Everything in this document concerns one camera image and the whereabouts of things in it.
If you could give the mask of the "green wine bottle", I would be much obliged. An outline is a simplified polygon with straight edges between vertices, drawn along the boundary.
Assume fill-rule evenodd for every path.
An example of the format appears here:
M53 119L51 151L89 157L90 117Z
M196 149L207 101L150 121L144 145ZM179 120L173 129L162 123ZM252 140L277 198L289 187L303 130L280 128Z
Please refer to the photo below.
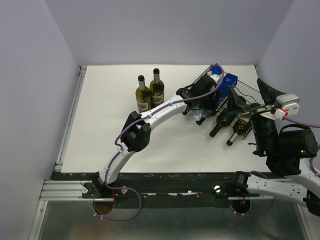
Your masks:
M184 112L182 112L182 115L186 116L189 112L189 110L185 110Z
M216 126L209 133L209 136L214 138L222 128L228 127L235 118L236 114L230 114L227 109L224 109L216 118Z
M200 126L206 120L206 118L202 116L196 116L195 119L198 126Z

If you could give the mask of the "green bottle grey foil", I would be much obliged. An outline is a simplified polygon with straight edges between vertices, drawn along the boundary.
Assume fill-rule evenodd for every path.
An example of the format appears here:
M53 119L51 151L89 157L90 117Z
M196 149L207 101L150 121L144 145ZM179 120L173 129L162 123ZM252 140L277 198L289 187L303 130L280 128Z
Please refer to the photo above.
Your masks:
M240 136L245 138L249 134L251 129L252 129L252 124L250 122L250 119L246 117L240 117L234 123L232 127L233 133L230 136L230 138L227 140L226 145L232 146L235 140Z

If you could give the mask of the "tall blue glass bottle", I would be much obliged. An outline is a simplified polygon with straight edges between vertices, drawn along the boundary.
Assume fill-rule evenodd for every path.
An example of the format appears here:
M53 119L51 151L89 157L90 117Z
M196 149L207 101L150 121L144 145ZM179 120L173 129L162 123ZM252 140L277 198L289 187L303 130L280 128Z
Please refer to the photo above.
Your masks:
M218 106L225 100L225 98L228 96L228 86L231 86L234 88L238 83L238 77L236 75L233 75L231 73L227 73L225 77L223 78L223 81L221 85L218 87L217 90L221 91L221 96L218 102ZM194 119L196 120L196 116L201 116L204 118L209 118L211 116L214 116L217 113L216 111L209 111L209 110L203 110L203 109L198 109L194 115Z

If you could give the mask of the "tall green bottle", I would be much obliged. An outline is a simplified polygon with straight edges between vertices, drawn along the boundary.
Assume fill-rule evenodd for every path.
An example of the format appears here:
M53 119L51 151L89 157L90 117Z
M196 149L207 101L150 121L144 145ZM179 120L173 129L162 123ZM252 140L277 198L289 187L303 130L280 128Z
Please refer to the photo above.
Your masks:
M164 89L165 85L160 79L160 70L158 68L153 69L153 80L149 84L151 91L151 106L155 108L164 102Z

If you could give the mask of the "dark green bottle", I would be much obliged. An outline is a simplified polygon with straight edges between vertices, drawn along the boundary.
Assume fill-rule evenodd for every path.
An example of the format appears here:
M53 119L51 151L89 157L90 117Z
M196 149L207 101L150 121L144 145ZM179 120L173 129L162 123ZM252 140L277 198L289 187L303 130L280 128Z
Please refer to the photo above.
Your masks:
M135 98L139 113L147 112L151 110L151 91L145 84L145 77L143 75L138 76L138 88L135 91Z

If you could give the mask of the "short blue glass bottle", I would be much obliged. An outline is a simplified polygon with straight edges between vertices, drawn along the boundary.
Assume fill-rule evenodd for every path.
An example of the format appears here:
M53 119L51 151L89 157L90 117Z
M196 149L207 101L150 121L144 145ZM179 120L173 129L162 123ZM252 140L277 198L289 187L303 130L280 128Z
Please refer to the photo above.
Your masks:
M193 83L196 83L203 76L208 76L207 72L209 71L212 71L213 73L217 73L218 75L222 74L222 78L223 78L224 71L222 67L216 63L216 64L210 65L203 73L200 74L200 76Z

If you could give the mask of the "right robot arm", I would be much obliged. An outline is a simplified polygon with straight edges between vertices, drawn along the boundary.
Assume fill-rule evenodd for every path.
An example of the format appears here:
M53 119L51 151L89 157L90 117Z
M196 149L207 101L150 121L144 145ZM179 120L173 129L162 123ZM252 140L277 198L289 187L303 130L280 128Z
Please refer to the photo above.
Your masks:
M269 170L293 184L274 181L253 173L236 171L230 183L233 196L267 195L298 204L316 216L320 214L320 178L310 159L320 149L312 131L313 125L292 121L277 130L276 120L289 120L299 111L300 98L269 86L262 79L257 85L264 105L251 107L228 87L228 107L231 113L250 120L255 138L254 155L266 158Z

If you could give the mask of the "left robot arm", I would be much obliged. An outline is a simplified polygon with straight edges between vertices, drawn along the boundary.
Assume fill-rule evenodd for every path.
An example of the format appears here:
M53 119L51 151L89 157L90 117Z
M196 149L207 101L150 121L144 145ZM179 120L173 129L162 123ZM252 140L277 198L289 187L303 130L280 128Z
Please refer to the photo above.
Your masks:
M107 197L111 185L137 152L146 148L151 132L160 124L178 114L187 114L200 108L206 97L212 97L223 81L224 74L204 74L191 86L180 88L166 102L146 112L129 114L122 131L114 141L116 152L103 169L92 178L93 191L101 198Z

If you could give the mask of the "black mounting base plate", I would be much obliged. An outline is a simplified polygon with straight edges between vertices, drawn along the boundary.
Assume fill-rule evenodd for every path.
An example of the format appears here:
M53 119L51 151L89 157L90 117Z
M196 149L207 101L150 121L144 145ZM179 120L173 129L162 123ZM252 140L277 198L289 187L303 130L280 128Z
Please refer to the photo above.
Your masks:
M116 209L227 208L247 206L264 193L247 193L231 172L218 173L121 173L108 192L99 194L93 185L95 173L54 172L50 181L80 181L82 200Z

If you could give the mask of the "aluminium rail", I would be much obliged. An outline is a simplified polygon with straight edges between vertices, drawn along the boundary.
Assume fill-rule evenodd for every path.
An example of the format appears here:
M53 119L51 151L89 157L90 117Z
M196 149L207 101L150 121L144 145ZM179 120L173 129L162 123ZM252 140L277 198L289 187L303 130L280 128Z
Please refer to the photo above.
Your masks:
M83 185L80 181L48 180L42 185L40 201L81 201Z

